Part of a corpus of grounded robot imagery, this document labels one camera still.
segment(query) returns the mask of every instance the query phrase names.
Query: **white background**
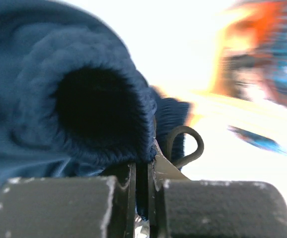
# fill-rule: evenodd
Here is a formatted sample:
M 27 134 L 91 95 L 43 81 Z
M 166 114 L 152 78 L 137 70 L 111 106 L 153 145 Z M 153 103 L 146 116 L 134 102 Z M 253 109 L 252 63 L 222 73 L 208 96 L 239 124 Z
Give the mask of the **white background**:
M 138 69 L 154 85 L 202 89 L 209 83 L 214 55 L 215 14 L 233 0 L 76 0 L 99 16 L 127 44 Z M 204 155 L 183 169 L 191 179 L 258 180 L 275 185 L 287 202 L 287 157 L 237 139 L 216 119 L 196 128 Z M 187 137 L 187 153 L 195 149 Z

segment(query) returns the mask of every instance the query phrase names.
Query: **blue cloth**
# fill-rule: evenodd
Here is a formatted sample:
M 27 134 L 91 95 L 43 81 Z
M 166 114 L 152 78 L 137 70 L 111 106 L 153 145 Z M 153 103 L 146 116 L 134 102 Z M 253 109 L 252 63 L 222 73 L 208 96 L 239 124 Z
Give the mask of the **blue cloth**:
M 46 0 L 0 0 L 0 185 L 93 176 L 154 159 L 189 105 L 162 99 L 94 16 Z M 183 137 L 174 158 L 183 155 Z

